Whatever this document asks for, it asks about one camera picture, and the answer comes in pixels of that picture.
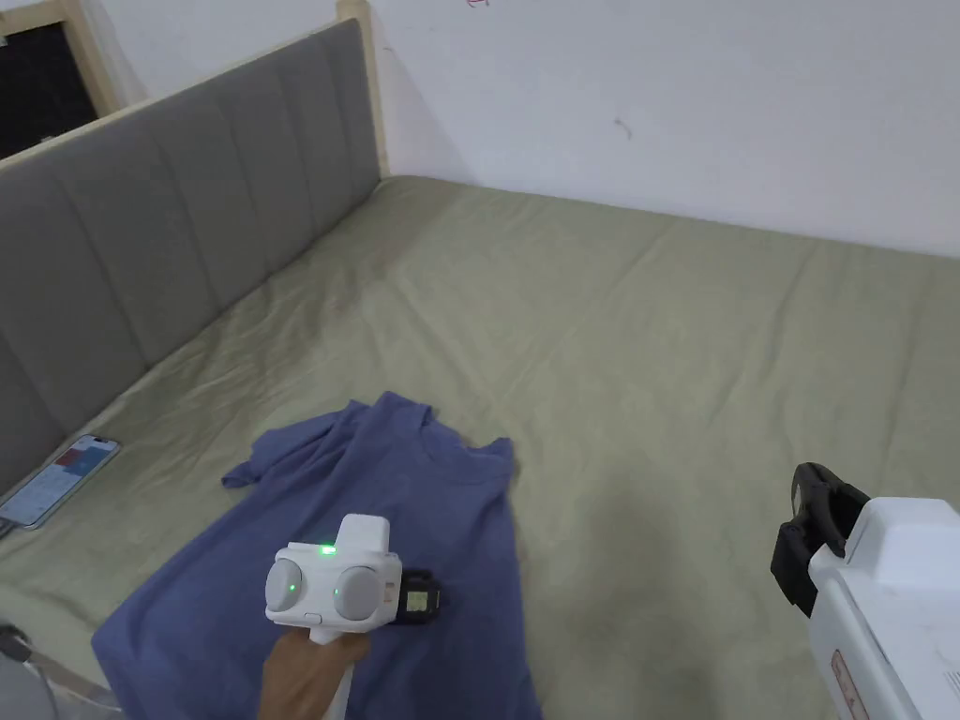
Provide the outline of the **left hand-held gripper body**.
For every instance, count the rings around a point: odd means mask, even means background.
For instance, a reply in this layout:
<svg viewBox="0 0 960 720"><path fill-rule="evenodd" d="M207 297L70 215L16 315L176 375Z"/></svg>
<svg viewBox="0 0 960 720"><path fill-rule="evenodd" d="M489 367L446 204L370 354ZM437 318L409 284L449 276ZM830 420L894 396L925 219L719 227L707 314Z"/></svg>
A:
<svg viewBox="0 0 960 720"><path fill-rule="evenodd" d="M392 623L435 621L441 583L428 570L404 566L389 541L386 518L349 514L330 545L289 543L267 574L266 617L306 628L317 644Z"/></svg>

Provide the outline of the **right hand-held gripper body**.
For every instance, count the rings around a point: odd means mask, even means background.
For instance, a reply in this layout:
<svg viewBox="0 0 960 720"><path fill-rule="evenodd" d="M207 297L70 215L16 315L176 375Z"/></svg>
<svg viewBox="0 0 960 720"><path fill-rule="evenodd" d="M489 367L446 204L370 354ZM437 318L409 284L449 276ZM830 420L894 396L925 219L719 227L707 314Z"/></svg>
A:
<svg viewBox="0 0 960 720"><path fill-rule="evenodd" d="M959 715L959 516L945 501L877 498L843 557L779 527L771 570L806 618L840 719Z"/></svg>

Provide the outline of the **person's left hand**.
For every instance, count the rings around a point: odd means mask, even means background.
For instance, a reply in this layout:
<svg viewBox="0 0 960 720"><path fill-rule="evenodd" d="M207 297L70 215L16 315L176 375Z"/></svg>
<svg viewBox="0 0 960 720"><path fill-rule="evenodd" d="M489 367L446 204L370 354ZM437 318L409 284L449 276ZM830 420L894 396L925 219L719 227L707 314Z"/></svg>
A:
<svg viewBox="0 0 960 720"><path fill-rule="evenodd" d="M347 670L363 658L370 641L347 634L328 644L310 640L306 628L286 632L263 665L259 719L321 719Z"/></svg>

